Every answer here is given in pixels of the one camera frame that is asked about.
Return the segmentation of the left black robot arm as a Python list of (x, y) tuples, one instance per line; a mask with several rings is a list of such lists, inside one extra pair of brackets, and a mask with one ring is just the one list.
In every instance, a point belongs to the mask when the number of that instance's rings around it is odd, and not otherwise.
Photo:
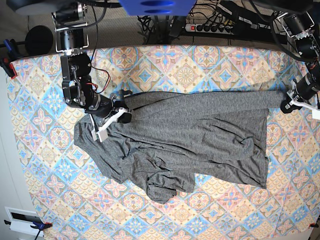
[(283, 13), (277, 18), (287, 36), (295, 43), (300, 58), (311, 59), (306, 62), (307, 74), (299, 81), (293, 80), (280, 109), (284, 114), (307, 108), (312, 118), (320, 119), (320, 37), (316, 24), (308, 12), (303, 14)]

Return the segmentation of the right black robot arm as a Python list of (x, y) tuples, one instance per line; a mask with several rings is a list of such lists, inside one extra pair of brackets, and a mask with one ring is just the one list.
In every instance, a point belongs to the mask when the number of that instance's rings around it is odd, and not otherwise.
[(61, 56), (62, 92), (65, 103), (71, 108), (83, 109), (89, 114), (94, 141), (103, 142), (108, 138), (107, 128), (116, 122), (131, 121), (131, 110), (116, 100), (116, 95), (105, 97), (98, 86), (92, 82), (90, 72), (92, 56), (84, 48), (89, 45), (84, 28), (87, 7), (84, 3), (72, 1), (67, 6), (53, 13), (55, 32), (60, 43), (55, 45)]

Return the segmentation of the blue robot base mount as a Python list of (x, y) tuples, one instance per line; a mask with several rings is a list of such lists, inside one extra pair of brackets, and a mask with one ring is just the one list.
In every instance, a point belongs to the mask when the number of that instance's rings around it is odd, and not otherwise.
[(129, 16), (187, 16), (196, 0), (119, 0)]

